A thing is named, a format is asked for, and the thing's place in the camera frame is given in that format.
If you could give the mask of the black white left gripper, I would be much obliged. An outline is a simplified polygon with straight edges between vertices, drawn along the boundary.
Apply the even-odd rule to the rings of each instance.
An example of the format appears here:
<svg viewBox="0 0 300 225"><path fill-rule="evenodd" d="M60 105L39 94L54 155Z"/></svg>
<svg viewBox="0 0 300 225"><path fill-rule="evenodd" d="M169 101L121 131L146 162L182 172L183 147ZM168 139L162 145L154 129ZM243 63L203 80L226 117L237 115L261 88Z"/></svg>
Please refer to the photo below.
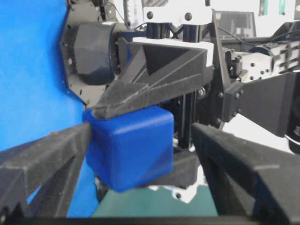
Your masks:
<svg viewBox="0 0 300 225"><path fill-rule="evenodd" d="M125 42L131 58L93 107L108 120L152 105L174 114L181 149L191 145L194 122L222 127L225 58L213 9L144 9L146 35Z"/></svg>

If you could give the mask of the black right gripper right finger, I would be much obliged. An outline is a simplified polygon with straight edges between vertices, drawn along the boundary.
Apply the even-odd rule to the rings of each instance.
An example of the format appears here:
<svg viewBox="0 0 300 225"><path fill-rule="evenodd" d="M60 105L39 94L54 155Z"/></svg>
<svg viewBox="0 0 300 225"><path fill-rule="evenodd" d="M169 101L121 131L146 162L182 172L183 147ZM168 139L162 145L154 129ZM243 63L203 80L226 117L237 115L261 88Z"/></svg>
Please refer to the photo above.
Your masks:
<svg viewBox="0 0 300 225"><path fill-rule="evenodd" d="M219 215L299 221L299 155L199 123L191 135Z"/></svg>

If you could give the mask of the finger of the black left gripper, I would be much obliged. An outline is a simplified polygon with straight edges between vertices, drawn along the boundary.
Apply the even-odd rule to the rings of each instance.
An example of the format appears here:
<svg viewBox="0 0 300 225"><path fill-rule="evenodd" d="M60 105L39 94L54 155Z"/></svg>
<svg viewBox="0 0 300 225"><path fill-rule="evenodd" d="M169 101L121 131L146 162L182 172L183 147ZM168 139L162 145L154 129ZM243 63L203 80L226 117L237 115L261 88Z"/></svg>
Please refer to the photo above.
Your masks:
<svg viewBox="0 0 300 225"><path fill-rule="evenodd" d="M199 160L194 153L94 154L98 190L131 190L145 186L195 184Z"/></svg>

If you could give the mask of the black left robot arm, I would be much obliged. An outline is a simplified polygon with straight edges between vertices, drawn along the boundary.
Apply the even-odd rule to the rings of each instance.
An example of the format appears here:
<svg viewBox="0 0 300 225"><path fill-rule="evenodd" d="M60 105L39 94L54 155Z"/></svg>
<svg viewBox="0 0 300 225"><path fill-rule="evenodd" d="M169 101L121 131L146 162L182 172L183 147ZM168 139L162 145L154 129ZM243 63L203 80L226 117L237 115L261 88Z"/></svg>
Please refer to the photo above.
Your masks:
<svg viewBox="0 0 300 225"><path fill-rule="evenodd" d="M212 105L224 57L215 12L150 7L144 31L105 16L106 0L70 1L60 38L67 87L86 105L86 163L97 193L164 187L189 202L198 185L195 122L221 124Z"/></svg>

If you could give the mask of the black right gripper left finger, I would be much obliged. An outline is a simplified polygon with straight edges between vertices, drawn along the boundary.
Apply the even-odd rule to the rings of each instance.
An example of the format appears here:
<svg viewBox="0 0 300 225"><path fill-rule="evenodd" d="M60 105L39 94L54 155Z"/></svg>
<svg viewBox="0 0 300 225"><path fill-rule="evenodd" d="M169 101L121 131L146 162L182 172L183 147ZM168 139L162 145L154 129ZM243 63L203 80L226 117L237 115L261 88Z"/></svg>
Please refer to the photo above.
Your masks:
<svg viewBox="0 0 300 225"><path fill-rule="evenodd" d="M90 141L85 122L1 151L1 218L66 217Z"/></svg>

